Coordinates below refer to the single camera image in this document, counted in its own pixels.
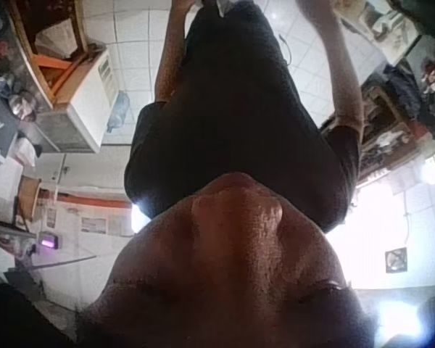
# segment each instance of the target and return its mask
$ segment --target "electrical wire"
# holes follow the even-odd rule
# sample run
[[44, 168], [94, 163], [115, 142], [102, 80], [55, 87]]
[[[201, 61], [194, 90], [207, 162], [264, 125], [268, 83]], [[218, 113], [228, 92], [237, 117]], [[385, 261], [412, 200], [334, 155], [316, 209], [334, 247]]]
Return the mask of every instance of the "electrical wire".
[[288, 66], [291, 64], [292, 60], [293, 60], [293, 58], [292, 58], [292, 56], [291, 56], [291, 50], [290, 50], [289, 44], [287, 43], [287, 41], [285, 40], [285, 38], [282, 37], [282, 34], [278, 34], [278, 38], [283, 42], [283, 44], [284, 44], [285, 46], [287, 46], [287, 49], [289, 50], [289, 54], [290, 54], [290, 62], [287, 62], [287, 67], [288, 67]]

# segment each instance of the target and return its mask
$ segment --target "ceiling light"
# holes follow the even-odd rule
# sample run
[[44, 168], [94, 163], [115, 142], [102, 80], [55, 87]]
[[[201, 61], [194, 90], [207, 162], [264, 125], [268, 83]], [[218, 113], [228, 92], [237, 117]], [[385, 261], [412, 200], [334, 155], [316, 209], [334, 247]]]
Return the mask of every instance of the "ceiling light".
[[435, 157], [428, 158], [425, 165], [422, 167], [422, 179], [435, 185]]
[[144, 228], [150, 219], [143, 212], [140, 211], [138, 206], [132, 204], [132, 210], [130, 211], [130, 226], [134, 233], [140, 232], [142, 228]]

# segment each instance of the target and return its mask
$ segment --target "paper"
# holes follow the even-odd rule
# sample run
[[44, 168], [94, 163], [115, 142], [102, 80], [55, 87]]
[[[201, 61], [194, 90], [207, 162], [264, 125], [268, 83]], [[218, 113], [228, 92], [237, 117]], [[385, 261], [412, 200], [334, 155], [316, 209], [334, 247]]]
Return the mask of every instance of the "paper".
[[23, 167], [11, 157], [0, 166], [0, 221], [13, 222], [15, 198], [17, 196]]

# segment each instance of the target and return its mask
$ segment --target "hand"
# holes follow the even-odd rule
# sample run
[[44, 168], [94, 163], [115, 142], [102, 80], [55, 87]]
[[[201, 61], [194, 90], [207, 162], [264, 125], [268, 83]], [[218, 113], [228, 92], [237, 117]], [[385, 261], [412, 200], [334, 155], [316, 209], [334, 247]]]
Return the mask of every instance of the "hand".
[[296, 0], [300, 12], [318, 30], [338, 23], [331, 0]]
[[171, 9], [177, 9], [188, 12], [190, 8], [195, 4], [195, 0], [173, 0]]

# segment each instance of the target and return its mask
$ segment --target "poster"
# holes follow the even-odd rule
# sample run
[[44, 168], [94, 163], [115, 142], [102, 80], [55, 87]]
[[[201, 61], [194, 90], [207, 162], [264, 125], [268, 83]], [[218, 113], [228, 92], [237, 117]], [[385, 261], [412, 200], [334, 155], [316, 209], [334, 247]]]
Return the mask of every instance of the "poster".
[[107, 234], [107, 221], [105, 219], [92, 219], [89, 217], [82, 217], [81, 220], [81, 232]]

